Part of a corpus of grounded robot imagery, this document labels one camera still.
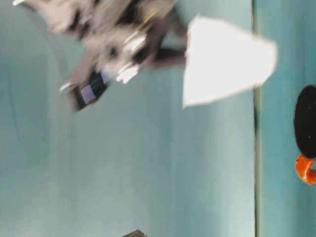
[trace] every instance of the dark object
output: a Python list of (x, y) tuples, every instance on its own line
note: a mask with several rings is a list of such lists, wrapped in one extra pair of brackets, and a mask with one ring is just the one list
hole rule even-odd
[(128, 235), (125, 235), (123, 237), (146, 237), (144, 233), (142, 233), (140, 230), (136, 230), (132, 233), (129, 233)]
[(298, 149), (316, 158), (316, 86), (306, 86), (298, 96), (294, 112), (294, 134)]

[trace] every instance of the teal backdrop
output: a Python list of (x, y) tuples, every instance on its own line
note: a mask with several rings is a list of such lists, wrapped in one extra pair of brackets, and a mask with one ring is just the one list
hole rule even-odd
[[(250, 0), (179, 4), (251, 30)], [(254, 237), (252, 91), (183, 110), (184, 67), (144, 71), (74, 115), (80, 44), (9, 0), (0, 42), (1, 237)]]
[(257, 236), (315, 236), (316, 190), (296, 175), (299, 92), (316, 82), (316, 3), (256, 0), (256, 30), (279, 47), (275, 74), (256, 91)]

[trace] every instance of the teal floor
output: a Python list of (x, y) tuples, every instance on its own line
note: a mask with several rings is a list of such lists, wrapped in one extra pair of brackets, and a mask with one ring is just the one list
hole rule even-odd
[(314, 1), (257, 0), (256, 29), (279, 46), (275, 74), (257, 91), (257, 236), (315, 236), (316, 190), (297, 177), (297, 96), (315, 84)]
[[(251, 29), (249, 1), (180, 11)], [(254, 237), (252, 91), (182, 110), (184, 68), (147, 71), (73, 115), (58, 90), (80, 45), (10, 1), (0, 22), (1, 237)]]

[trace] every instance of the white paper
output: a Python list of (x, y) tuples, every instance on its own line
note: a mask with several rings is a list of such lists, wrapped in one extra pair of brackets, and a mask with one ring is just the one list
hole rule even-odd
[(212, 103), (261, 86), (276, 64), (275, 42), (225, 21), (196, 17), (188, 30), (183, 106)]

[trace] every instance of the orange object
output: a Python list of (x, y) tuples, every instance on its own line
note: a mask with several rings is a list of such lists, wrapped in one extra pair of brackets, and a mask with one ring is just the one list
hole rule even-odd
[(314, 159), (308, 159), (303, 155), (296, 159), (296, 173), (308, 185), (316, 183), (316, 170), (312, 169), (314, 163)]

